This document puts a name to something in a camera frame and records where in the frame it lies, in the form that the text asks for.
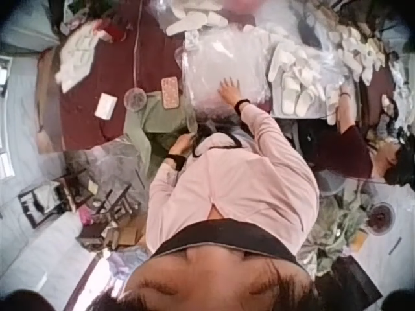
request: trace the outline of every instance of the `window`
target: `window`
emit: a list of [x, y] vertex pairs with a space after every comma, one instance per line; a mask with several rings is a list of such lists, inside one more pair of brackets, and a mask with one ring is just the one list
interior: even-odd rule
[[7, 84], [12, 59], [0, 56], [0, 180], [14, 176], [7, 141], [6, 102]]

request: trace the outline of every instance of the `pile of slippers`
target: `pile of slippers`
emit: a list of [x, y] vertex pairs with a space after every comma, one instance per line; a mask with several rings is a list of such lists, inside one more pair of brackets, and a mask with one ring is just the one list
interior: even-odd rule
[[351, 69], [354, 81], [362, 78], [369, 86], [374, 70], [385, 66], [385, 55], [377, 51], [371, 41], [362, 43], [360, 32], [353, 27], [337, 25], [336, 31], [331, 31], [329, 37], [339, 47], [338, 56]]
[[203, 26], [225, 27], [228, 20], [216, 13], [223, 5], [215, 0], [172, 0], [171, 10], [179, 20], [166, 28], [166, 35], [198, 30]]
[[95, 23], [86, 23], [73, 33], [60, 51], [60, 70], [55, 79], [62, 92], [68, 92], [89, 75], [99, 37], [94, 32]]
[[318, 98], [326, 101], [322, 87], [319, 64], [311, 59], [312, 49], [298, 45], [289, 39], [281, 27], [266, 24], [262, 28], [245, 26], [244, 32], [257, 32], [264, 49], [274, 49], [268, 81], [273, 83], [282, 70], [281, 108], [285, 115], [306, 117], [307, 110]]

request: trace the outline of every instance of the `green fabric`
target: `green fabric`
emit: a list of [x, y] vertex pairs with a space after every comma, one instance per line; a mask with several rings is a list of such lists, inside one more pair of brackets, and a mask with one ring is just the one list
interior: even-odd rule
[[195, 133], [195, 113], [184, 97], [176, 109], [164, 109], [161, 92], [147, 94], [147, 103], [137, 112], [127, 110], [124, 134], [140, 152], [142, 171], [151, 181], [177, 138]]
[[343, 253], [344, 246], [354, 241], [357, 230], [366, 221], [371, 197], [356, 190], [344, 189], [341, 195], [320, 199], [317, 221], [300, 252], [298, 262], [312, 276], [331, 271], [334, 261]]

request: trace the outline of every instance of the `dark red tablecloth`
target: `dark red tablecloth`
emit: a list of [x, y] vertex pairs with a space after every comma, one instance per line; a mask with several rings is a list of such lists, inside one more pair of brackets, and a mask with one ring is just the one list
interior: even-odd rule
[[[181, 78], [174, 54], [182, 45], [183, 36], [167, 37], [158, 22], [143, 5], [137, 48], [138, 87], [146, 92], [160, 91], [161, 79]], [[89, 149], [123, 134], [125, 121], [124, 94], [133, 87], [133, 52], [139, 1], [129, 1], [121, 14], [134, 27], [119, 43], [100, 41], [95, 49], [91, 73], [66, 94], [60, 95], [60, 117], [66, 150]], [[254, 25], [252, 16], [230, 17], [232, 21]], [[110, 120], [94, 116], [101, 93], [118, 98]]]

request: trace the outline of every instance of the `clear plastic bag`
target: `clear plastic bag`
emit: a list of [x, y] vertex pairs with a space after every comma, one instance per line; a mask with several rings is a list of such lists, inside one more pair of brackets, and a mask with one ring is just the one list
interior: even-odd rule
[[182, 54], [185, 91], [196, 114], [212, 118], [234, 114], [217, 92], [224, 78], [239, 80], [243, 98], [252, 103], [268, 99], [265, 62], [259, 38], [236, 25], [200, 32], [198, 49]]
[[157, 19], [161, 29], [165, 30], [169, 25], [178, 21], [172, 9], [172, 0], [151, 0], [148, 9]]

